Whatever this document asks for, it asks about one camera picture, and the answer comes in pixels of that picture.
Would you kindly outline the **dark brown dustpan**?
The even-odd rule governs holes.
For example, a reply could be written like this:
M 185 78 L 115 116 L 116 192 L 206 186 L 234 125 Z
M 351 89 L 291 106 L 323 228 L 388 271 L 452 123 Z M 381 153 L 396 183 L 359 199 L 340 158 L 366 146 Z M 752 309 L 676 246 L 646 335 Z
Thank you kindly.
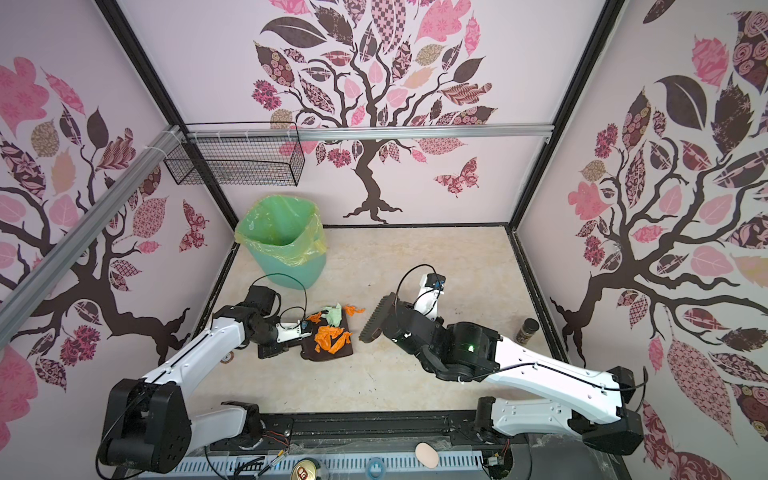
M 308 319 L 310 335 L 300 342 L 300 356 L 311 362 L 326 362 L 354 354 L 352 333 L 348 328 L 346 312 L 341 311 L 338 326 L 330 325 L 323 313 L 315 313 Z

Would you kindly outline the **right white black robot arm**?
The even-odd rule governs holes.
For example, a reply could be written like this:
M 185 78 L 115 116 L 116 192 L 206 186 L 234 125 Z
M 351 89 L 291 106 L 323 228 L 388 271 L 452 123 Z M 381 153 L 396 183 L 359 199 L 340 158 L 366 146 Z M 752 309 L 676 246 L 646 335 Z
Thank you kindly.
M 642 418 L 629 407 L 639 385 L 627 368 L 578 368 L 476 323 L 445 324 L 394 294 L 381 299 L 359 339 L 371 343 L 380 336 L 414 356 L 439 380 L 488 383 L 534 394 L 532 400 L 480 401 L 481 429 L 507 437 L 571 435 L 594 450 L 622 456 L 643 443 Z

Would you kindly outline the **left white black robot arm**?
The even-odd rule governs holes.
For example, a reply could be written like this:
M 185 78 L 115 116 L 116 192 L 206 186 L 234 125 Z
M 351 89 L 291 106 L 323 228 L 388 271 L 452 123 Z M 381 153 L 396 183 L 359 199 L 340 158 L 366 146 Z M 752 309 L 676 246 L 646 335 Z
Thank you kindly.
M 259 358 L 270 358 L 309 335 L 306 317 L 283 322 L 281 305 L 278 292 L 253 285 L 244 301 L 215 312 L 211 326 L 171 359 L 139 379 L 119 381 L 109 393 L 95 467 L 165 474 L 189 453 L 218 441 L 258 444 L 264 426 L 257 405 L 228 401 L 216 411 L 191 416 L 187 402 L 235 350 L 255 345 Z

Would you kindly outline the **dark brown hand brush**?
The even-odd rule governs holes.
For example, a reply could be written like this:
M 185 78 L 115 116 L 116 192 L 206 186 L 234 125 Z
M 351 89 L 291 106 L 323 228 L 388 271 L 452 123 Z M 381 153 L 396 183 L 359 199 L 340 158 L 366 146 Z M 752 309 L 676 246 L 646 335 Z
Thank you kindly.
M 390 292 L 379 301 L 359 334 L 362 343 L 372 343 L 381 335 L 390 338 L 396 333 L 398 302 L 395 292 Z

